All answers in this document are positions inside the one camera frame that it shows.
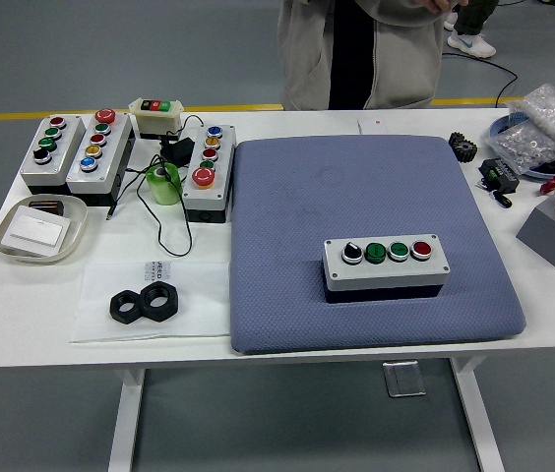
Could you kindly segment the person's hand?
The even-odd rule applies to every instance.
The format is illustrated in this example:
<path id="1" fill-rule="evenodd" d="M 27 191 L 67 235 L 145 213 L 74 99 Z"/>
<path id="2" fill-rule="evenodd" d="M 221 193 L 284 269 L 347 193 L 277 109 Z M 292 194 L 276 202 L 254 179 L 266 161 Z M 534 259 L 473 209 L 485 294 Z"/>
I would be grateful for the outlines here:
<path id="1" fill-rule="evenodd" d="M 415 0 L 415 3 L 438 15 L 450 12 L 455 6 L 465 6 L 467 0 Z"/>

